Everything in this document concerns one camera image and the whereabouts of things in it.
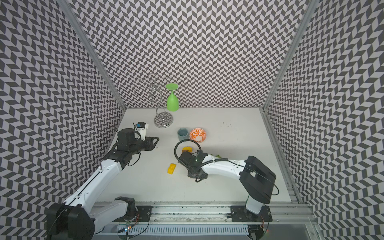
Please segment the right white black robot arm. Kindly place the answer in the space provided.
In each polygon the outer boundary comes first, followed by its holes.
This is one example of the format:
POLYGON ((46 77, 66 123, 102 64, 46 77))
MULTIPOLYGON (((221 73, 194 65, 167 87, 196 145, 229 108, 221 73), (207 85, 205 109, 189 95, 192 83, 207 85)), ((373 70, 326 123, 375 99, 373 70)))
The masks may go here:
POLYGON ((229 160, 198 151, 196 155, 183 152, 176 159, 188 171, 188 177, 200 182, 209 175, 220 175, 241 182, 248 193, 246 213, 260 215, 262 207, 271 202, 276 174, 258 158, 229 160))

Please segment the yellow long lego brick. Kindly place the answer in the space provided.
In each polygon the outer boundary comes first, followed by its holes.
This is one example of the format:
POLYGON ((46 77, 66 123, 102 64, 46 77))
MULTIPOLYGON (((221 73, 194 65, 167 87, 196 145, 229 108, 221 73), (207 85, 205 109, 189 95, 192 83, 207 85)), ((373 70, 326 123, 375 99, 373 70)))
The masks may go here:
POLYGON ((176 164, 171 163, 168 170, 167 170, 167 173, 172 175, 176 169, 176 166, 177 166, 176 164))

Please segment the yellow curved lego brick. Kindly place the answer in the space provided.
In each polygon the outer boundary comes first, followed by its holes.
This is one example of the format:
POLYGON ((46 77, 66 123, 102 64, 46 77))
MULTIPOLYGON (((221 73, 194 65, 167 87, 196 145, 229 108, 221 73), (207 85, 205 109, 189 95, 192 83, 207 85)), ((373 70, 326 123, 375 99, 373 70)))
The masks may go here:
POLYGON ((192 153, 193 152, 193 148, 192 147, 184 147, 182 149, 182 152, 189 152, 189 153, 192 153))

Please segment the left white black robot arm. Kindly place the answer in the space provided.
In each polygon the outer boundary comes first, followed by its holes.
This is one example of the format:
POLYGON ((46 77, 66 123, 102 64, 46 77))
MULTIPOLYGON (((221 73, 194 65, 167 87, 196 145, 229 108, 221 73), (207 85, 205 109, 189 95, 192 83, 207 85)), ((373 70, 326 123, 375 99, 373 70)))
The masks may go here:
POLYGON ((92 208, 134 155, 156 148, 160 139, 148 137, 146 131, 141 127, 120 130, 117 141, 92 176, 63 203, 53 204, 45 211, 48 240, 90 240, 117 219, 139 221, 140 212, 133 198, 118 197, 101 209, 92 208))

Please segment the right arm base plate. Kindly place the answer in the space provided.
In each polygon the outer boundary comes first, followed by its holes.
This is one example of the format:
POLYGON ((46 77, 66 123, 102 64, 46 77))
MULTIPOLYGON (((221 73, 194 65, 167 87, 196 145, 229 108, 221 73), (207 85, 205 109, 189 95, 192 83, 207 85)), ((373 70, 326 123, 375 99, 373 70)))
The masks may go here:
POLYGON ((273 221, 270 208, 263 205, 259 214, 254 214, 247 210, 245 206, 231 206, 231 219, 232 222, 264 222, 269 223, 273 221))

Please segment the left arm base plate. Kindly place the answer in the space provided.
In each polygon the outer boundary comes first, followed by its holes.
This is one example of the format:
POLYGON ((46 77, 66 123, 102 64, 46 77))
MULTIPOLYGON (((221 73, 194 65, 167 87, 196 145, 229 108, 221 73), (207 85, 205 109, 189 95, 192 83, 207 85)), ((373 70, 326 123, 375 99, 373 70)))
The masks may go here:
POLYGON ((128 214, 114 220, 114 222, 149 222, 152 216, 152 209, 152 206, 136 206, 135 210, 130 210, 128 214))

